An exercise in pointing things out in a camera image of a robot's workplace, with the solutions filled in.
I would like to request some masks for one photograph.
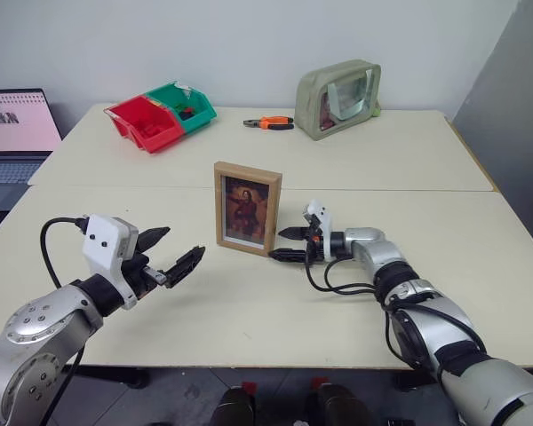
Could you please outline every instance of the black cable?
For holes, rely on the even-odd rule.
[[[375,289],[369,287],[369,284],[355,284],[354,283],[354,284],[345,284],[343,286],[332,287],[330,285],[330,283],[326,280],[326,283],[328,284],[328,287],[325,288],[325,287],[318,286],[315,283],[314,278],[312,278],[312,273],[310,272],[310,258],[309,258],[308,251],[309,250],[306,249],[306,257],[305,257],[305,260],[304,260],[304,266],[306,268],[306,276],[308,278],[308,281],[310,281],[310,284],[312,285],[312,287],[314,287],[316,290],[322,291],[324,293],[328,293],[328,292],[336,293],[338,295],[343,295],[343,296],[353,296],[353,295],[362,295],[362,294],[371,294],[371,295],[373,295],[373,294],[375,294]],[[364,289],[344,291],[347,288],[359,288],[359,287],[364,287]]]
[[[75,361],[73,361],[73,365],[68,371],[68,375],[66,375],[65,380],[60,386],[60,389],[58,390],[55,397],[53,397],[52,403],[50,404],[47,411],[45,412],[45,415],[42,418],[42,421],[39,423],[40,426],[47,426],[47,422],[50,421],[53,411],[55,410],[55,407],[60,402],[60,399],[63,396],[63,392],[65,392],[65,389],[68,387],[69,382],[71,382],[71,379],[73,378],[77,368],[79,367],[79,363],[81,362],[81,358],[83,357],[84,352],[85,352],[85,347],[81,348],[81,350],[77,353]]]
[[[397,303],[397,304],[394,304],[393,309],[395,311],[398,309],[404,309],[407,311],[417,311],[417,312],[429,313],[431,315],[436,315],[437,317],[442,318],[445,321],[448,321],[453,326],[458,327],[460,330],[466,333],[476,343],[476,345],[478,345],[478,348],[480,349],[481,352],[487,353],[486,345],[483,343],[482,339],[478,336],[478,334],[475,331],[473,331],[471,327],[468,327],[465,323],[463,323],[459,319],[451,317],[447,313],[444,313],[442,311],[437,311],[436,309],[429,308],[428,306],[423,306],[422,304]]]
[[[52,277],[55,288],[61,288],[61,283],[57,278],[55,271],[53,270],[52,261],[47,254],[47,243],[45,241],[45,237],[47,236],[47,230],[50,228],[50,226],[58,223],[76,224],[77,219],[72,217],[55,217],[54,219],[45,222],[44,226],[42,226],[42,231],[39,234],[39,247],[42,250],[42,257],[44,258],[45,267],[47,268],[47,272],[50,274],[50,277]]]
[[[339,259],[332,260],[331,262],[328,263],[328,265],[326,266],[326,270],[323,272],[323,280],[325,281],[326,286],[328,288],[334,288],[334,287],[331,286],[330,281],[328,280],[328,274],[330,273],[330,269],[335,264],[338,264],[339,262],[344,262],[345,260],[352,260],[353,258],[354,258],[353,256],[346,256],[346,257],[341,257]],[[347,284],[347,285],[375,289],[374,285],[367,284],[365,282],[354,282],[352,284]]]
[[[391,336],[389,335],[389,328],[391,327],[391,319],[389,318],[389,312],[385,312],[385,341],[387,342],[387,348],[389,351],[401,362],[409,364],[402,355],[397,352],[391,345]]]
[[[47,272],[50,274],[50,277],[52,278],[53,285],[55,288],[61,288],[60,280],[57,278],[57,274],[53,270],[52,261],[50,260],[50,257],[47,253],[47,231],[53,224],[59,224],[59,223],[67,223],[67,224],[75,224],[78,227],[81,228],[81,231],[84,233],[86,230],[86,224],[87,220],[85,218],[72,218],[72,217],[55,217],[54,219],[48,220],[45,222],[44,226],[42,226],[42,231],[39,234],[39,247],[42,250],[42,257],[44,258],[45,267],[47,268]],[[75,372],[77,368],[79,367],[79,363],[81,362],[81,358],[83,357],[85,351],[85,347],[81,348],[79,352],[77,353],[77,356],[75,358],[75,361],[73,362],[73,365],[68,371],[68,375],[65,377],[65,380],[60,386],[60,389],[58,390],[55,397],[53,397],[53,400],[50,404],[50,406],[47,408],[47,411],[45,412],[44,417],[42,418],[42,421],[40,422],[40,426],[46,426],[47,422],[50,421],[50,418],[52,417],[53,411],[55,410],[55,407],[60,402],[61,397],[63,396],[63,392],[65,392],[65,389],[69,386],[69,382],[71,382],[71,379],[75,375]]]

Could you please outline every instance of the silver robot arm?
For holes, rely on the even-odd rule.
[[[466,314],[421,279],[383,232],[375,228],[333,232],[330,213],[316,200],[306,206],[304,217],[308,228],[287,228],[280,235],[307,240],[306,251],[282,248],[271,257],[283,262],[308,262],[308,255],[312,261],[359,260],[375,286],[387,324],[393,326],[401,349],[395,355],[428,371],[466,424],[533,426],[533,376],[490,357]]]
[[[173,287],[201,260],[194,248],[169,271],[143,251],[170,228],[138,229],[118,218],[79,219],[93,275],[19,308],[0,335],[0,425],[38,425],[60,389],[61,369],[119,307],[130,309],[158,285]]]

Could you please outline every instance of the white wall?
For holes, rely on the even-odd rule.
[[[388,108],[452,117],[518,0],[0,0],[0,88],[46,90],[63,130],[180,79],[222,106],[293,107],[307,71],[381,64]]]
[[[522,0],[454,124],[533,236],[533,0]]]

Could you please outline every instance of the green storage bin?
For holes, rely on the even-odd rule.
[[[190,133],[209,123],[217,113],[203,93],[177,82],[145,93],[146,96],[170,109],[178,118],[186,133]],[[193,116],[182,120],[179,108],[193,108]]]

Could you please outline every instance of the wooden picture frame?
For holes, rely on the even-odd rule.
[[[274,246],[282,174],[216,162],[217,243],[267,256]]]

